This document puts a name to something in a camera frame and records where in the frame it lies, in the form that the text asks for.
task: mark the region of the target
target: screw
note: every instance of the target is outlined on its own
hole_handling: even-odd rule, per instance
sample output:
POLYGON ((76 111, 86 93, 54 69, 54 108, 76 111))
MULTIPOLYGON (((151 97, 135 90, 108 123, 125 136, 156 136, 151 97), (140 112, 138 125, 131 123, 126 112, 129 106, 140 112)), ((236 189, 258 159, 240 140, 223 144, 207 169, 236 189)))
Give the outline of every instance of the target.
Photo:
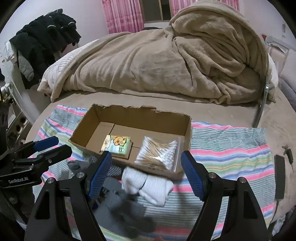
POLYGON ((54 178, 53 177, 50 177, 49 179, 47 179, 47 182, 48 183, 53 183, 54 182, 54 178))
POLYGON ((217 174, 214 173, 214 172, 210 172, 210 173, 209 173, 209 177, 210 177, 210 178, 216 178, 216 177, 217 177, 217 174))
POLYGON ((79 173, 76 174, 76 176, 78 178, 82 178, 82 177, 84 177, 84 173, 83 172, 79 172, 79 173))
POLYGON ((239 178, 239 181, 240 181, 241 183, 245 183, 247 180, 246 180, 244 177, 240 177, 240 178, 239 178))

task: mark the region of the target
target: cotton swab pack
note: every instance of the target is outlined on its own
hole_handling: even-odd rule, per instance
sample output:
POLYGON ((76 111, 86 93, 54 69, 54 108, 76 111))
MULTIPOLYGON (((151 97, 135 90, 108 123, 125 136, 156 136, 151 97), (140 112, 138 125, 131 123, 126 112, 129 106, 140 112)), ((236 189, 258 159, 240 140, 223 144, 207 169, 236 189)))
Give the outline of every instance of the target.
POLYGON ((178 142, 159 143, 145 136, 135 163, 157 169, 172 170, 178 142))

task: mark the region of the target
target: gray sleeve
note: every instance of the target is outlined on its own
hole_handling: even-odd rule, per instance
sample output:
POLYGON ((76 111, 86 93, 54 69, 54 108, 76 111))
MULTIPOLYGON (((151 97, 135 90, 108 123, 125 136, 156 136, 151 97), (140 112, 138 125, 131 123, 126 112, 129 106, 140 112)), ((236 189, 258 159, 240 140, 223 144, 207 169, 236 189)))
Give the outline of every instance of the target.
POLYGON ((279 78, 279 88, 284 93, 294 111, 296 111, 296 93, 292 87, 283 79, 279 78))
POLYGON ((25 76, 28 81, 34 78, 34 70, 30 62, 18 51, 18 61, 21 73, 25 76))

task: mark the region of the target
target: black jacket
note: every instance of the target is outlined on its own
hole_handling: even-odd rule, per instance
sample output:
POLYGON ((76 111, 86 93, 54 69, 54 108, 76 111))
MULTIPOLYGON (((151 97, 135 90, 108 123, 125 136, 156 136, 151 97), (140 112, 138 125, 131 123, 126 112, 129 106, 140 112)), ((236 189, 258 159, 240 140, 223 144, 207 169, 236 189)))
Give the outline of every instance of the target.
POLYGON ((39 83, 45 70, 55 62, 54 53, 63 51, 68 44, 75 45, 81 36, 76 31, 76 21, 63 14, 63 9, 40 16, 25 25, 10 39, 34 70, 34 78, 28 81, 23 75, 26 89, 39 83))

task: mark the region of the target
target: cardboard flap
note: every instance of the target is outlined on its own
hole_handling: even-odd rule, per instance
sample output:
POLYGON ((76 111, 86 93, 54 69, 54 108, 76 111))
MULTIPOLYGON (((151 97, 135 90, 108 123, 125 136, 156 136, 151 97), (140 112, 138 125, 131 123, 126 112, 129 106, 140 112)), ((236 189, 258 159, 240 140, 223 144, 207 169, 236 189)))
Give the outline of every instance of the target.
POLYGON ((100 119, 97 117, 95 109, 91 107, 76 127, 70 138, 70 142, 85 147, 99 123, 100 119))
POLYGON ((151 106, 151 105, 142 105, 141 108, 156 110, 156 107, 151 106))
POLYGON ((190 122, 190 117, 181 113, 120 105, 97 105, 96 113, 103 122, 182 136, 190 122))
POLYGON ((110 134, 113 127, 113 123, 100 122, 86 144, 86 149, 99 153, 106 136, 110 134))

